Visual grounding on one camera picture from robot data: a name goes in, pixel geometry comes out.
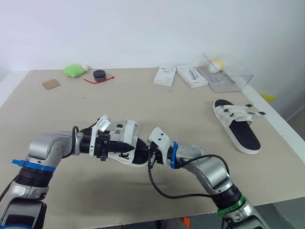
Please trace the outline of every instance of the black roll of tape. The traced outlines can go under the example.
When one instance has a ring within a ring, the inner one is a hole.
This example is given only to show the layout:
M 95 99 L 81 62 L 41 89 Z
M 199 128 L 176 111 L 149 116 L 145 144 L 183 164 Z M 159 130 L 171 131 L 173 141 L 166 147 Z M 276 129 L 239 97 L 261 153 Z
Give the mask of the black roll of tape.
M 96 70 L 93 72 L 93 76 L 96 82 L 106 80 L 106 72 L 103 70 Z

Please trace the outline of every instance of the cardboard square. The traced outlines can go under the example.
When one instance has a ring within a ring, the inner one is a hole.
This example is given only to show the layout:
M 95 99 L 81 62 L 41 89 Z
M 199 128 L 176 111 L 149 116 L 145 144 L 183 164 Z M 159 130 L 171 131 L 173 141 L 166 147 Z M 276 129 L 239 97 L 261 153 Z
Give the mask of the cardboard square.
M 47 89 L 47 90 L 50 90 L 54 87 L 57 87 L 57 86 L 60 86 L 60 83 L 55 80 L 55 79 L 52 79 L 52 80 L 49 80 L 49 81 L 46 81 L 44 83 L 42 83 L 42 85 Z

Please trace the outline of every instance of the white slipper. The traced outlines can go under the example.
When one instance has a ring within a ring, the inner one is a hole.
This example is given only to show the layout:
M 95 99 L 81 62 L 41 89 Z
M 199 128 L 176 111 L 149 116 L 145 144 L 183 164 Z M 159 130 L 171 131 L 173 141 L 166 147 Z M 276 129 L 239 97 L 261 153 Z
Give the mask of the white slipper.
M 261 149 L 261 144 L 250 126 L 252 116 L 263 116 L 264 112 L 249 112 L 251 104 L 235 106 L 224 99 L 213 103 L 213 111 L 219 122 L 223 125 L 236 148 L 245 154 L 256 154 Z

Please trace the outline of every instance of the clear plastic box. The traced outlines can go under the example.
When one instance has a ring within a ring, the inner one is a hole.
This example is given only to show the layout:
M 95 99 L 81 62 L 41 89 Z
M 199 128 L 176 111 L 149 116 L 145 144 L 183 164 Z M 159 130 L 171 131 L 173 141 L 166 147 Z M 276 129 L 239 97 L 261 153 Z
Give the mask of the clear plastic box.
M 239 92 L 254 75 L 228 53 L 204 53 L 198 71 L 214 92 Z

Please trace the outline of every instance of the white table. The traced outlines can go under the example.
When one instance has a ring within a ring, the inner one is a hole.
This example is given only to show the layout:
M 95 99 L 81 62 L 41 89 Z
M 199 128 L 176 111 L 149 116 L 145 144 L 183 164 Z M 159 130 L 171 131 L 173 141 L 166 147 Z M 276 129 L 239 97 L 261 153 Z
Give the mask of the white table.
M 83 80 L 92 78 L 92 71 L 76 79 L 63 76 L 59 70 L 29 72 L 0 108 L 0 129 L 4 130 L 0 166 L 6 173 L 0 189 L 19 170 L 11 160 L 23 159 L 38 134 L 70 130 L 74 125 L 84 128 L 107 113 L 114 122 L 126 118 L 139 122 L 138 135 L 143 140 L 159 126 L 180 145 L 198 145 L 221 155 L 233 181 L 254 205 L 304 195 L 305 166 L 291 148 L 300 146 L 289 146 L 279 135 L 268 122 L 274 111 L 259 107 L 264 103 L 257 97 L 253 97 L 254 105 L 267 112 L 266 118 L 255 117 L 253 125 L 262 149 L 256 155 L 245 155 L 234 147 L 212 111 L 216 99 L 250 103 L 243 93 L 213 93 L 208 86 L 190 89 L 178 75 L 172 88 L 157 86 L 153 84 L 157 69 L 106 72 L 115 79 L 95 85 Z M 9 77 L 2 83 L 10 81 Z M 47 91 L 41 84 L 52 78 L 61 86 Z M 256 95 L 251 88 L 244 93 Z M 160 188 L 171 195 L 203 192 L 196 178 L 183 169 L 156 165 L 152 173 Z M 111 159 L 103 163 L 88 155 L 62 160 L 45 202 L 45 228 L 89 228 L 216 210 L 208 198 L 163 198 L 151 186 L 145 167 L 127 167 Z

